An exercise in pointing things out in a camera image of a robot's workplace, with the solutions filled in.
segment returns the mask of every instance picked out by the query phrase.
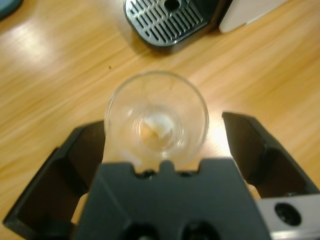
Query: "wooden table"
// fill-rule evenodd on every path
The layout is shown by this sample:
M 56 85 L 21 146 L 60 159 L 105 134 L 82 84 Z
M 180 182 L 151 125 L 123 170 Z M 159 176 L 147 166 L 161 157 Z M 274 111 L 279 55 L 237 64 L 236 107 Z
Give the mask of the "wooden table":
M 0 22 L 1 219 L 71 130 L 102 119 L 114 90 L 149 70 L 175 72 L 203 94 L 210 127 L 202 156 L 230 154 L 223 110 L 254 115 L 320 187 L 320 1 L 290 0 L 172 55 L 147 48 L 122 6 L 25 0 Z M 0 236 L 19 239 L 3 226 Z

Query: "metal plate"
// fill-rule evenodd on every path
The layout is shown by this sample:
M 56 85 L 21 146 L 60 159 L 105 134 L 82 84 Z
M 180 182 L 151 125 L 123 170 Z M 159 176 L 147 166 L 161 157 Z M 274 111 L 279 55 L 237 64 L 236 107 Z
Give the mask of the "metal plate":
M 157 47 L 172 46 L 208 24 L 197 7 L 184 0 L 172 12 L 165 0 L 126 0 L 124 12 L 140 37 Z
M 219 29 L 227 33 L 269 13 L 288 0 L 233 0 Z
M 283 222 L 275 211 L 275 206 L 279 203 L 293 206 L 302 218 L 301 224 L 292 226 Z M 257 207 L 274 240 L 319 240 L 319 203 L 320 194 L 264 198 L 256 201 Z

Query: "drip tray grille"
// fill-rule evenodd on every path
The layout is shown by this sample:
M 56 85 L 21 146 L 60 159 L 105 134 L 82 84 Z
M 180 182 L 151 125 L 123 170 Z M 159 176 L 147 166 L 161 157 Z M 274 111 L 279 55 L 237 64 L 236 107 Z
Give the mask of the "drip tray grille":
M 169 12 L 166 1 L 175 1 L 178 8 Z M 192 2 L 126 0 L 124 11 L 140 37 L 158 47 L 172 46 L 207 25 Z

